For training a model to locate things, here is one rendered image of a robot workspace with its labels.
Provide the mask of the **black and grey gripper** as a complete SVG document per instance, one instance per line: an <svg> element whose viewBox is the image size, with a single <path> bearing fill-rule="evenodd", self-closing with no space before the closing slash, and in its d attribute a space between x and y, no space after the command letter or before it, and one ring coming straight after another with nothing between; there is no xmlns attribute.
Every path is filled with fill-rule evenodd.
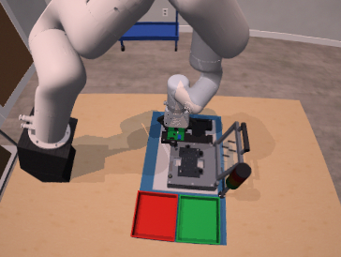
<svg viewBox="0 0 341 257"><path fill-rule="evenodd" d="M157 121L164 126L165 130L168 131L168 128L184 128L185 133L188 128L197 124L197 121L189 116L189 112L185 111L184 113L176 114L171 113L169 109L165 108L164 115L159 116Z"/></svg>

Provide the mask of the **red open bin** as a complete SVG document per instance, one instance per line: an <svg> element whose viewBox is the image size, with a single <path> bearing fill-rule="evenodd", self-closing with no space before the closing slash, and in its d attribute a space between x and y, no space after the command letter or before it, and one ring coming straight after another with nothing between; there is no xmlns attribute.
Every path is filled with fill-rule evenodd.
<svg viewBox="0 0 341 257"><path fill-rule="evenodd" d="M174 242L177 200L178 194L138 190L130 236Z"/></svg>

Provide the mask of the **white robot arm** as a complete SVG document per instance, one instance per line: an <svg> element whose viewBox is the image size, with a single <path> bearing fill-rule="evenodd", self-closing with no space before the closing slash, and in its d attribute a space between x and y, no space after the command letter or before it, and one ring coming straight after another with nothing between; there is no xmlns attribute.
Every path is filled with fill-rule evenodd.
<svg viewBox="0 0 341 257"><path fill-rule="evenodd" d="M168 98L163 105L171 113L198 114L218 90L222 58L233 58L245 49L249 26L236 0L168 1L193 28L189 63L200 72L200 78L189 87L186 76L169 77ZM19 116L30 122L21 127L28 129L36 146L53 150L67 143L69 118L87 80L81 57L96 59L103 55L154 2L51 0L28 41L39 82L35 115Z"/></svg>

